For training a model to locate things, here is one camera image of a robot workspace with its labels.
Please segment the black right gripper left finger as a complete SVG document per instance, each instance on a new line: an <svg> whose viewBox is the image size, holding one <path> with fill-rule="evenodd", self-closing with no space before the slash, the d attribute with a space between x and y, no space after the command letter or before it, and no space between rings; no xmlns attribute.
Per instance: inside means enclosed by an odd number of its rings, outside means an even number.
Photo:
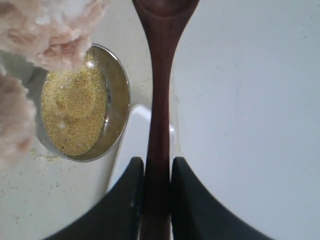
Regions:
<svg viewBox="0 0 320 240"><path fill-rule="evenodd" d="M133 157L112 189L81 218L48 240L136 240L140 227L144 163Z"/></svg>

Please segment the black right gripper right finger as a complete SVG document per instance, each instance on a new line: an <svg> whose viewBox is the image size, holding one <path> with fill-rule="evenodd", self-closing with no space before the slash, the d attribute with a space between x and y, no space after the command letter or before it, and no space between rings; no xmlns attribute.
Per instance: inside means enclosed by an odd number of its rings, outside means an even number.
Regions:
<svg viewBox="0 0 320 240"><path fill-rule="evenodd" d="M218 202L183 157L173 160L170 211L175 240L267 240Z"/></svg>

